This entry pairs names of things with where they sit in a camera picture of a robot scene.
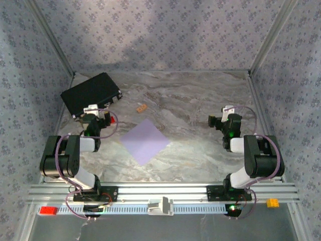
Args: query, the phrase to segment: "black box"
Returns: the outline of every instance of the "black box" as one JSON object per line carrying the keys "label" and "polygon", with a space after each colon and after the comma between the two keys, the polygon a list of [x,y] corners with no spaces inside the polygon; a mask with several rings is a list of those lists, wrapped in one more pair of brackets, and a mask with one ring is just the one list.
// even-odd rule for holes
{"label": "black box", "polygon": [[122,98],[118,86],[107,73],[101,73],[85,82],[65,90],[60,95],[70,114],[80,117],[90,104],[98,108],[106,108]]}

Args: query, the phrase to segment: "blue patterned wall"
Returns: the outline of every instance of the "blue patterned wall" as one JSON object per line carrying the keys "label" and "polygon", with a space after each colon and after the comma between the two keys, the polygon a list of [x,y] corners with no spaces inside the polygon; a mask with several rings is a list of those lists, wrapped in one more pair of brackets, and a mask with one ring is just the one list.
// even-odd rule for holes
{"label": "blue patterned wall", "polygon": [[284,0],[37,0],[73,70],[249,69]]}
{"label": "blue patterned wall", "polygon": [[0,240],[12,240],[71,79],[22,1],[0,10]]}
{"label": "blue patterned wall", "polygon": [[315,240],[321,240],[321,2],[299,0],[254,76]]}

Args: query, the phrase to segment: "marble tabletop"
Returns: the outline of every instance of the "marble tabletop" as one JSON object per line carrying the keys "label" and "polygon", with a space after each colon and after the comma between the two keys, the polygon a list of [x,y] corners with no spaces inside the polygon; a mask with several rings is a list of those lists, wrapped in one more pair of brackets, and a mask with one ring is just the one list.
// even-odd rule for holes
{"label": "marble tabletop", "polygon": [[[123,93],[110,106],[119,118],[119,128],[102,140],[96,153],[82,153],[81,166],[101,181],[222,181],[244,164],[242,154],[228,153],[222,147],[222,133],[209,128],[208,115],[222,116],[225,105],[246,105],[255,110],[245,73],[224,72],[123,72],[108,73]],[[76,75],[73,85],[86,80]],[[137,113],[141,104],[148,108]],[[246,109],[241,135],[251,134],[253,114]],[[119,138],[145,118],[170,140],[170,144],[141,166],[127,152]],[[79,134],[82,128],[65,108],[59,134]],[[111,133],[112,125],[101,135]],[[262,133],[258,123],[258,133]]]}

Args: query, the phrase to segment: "purple square sheet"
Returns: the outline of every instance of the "purple square sheet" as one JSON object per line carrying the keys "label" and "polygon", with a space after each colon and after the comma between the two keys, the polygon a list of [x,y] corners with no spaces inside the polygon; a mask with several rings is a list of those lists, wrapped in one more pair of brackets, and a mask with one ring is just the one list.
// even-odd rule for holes
{"label": "purple square sheet", "polygon": [[170,143],[148,119],[127,132],[120,141],[140,165],[145,165]]}

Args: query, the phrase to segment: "red lego brick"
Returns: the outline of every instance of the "red lego brick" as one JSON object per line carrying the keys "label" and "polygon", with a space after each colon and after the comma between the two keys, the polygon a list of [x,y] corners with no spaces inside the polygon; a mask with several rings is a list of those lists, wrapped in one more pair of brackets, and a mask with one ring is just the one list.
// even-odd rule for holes
{"label": "red lego brick", "polygon": [[57,207],[48,207],[48,206],[43,206],[40,208],[40,212],[39,214],[43,214],[43,215],[56,215],[58,211]]}

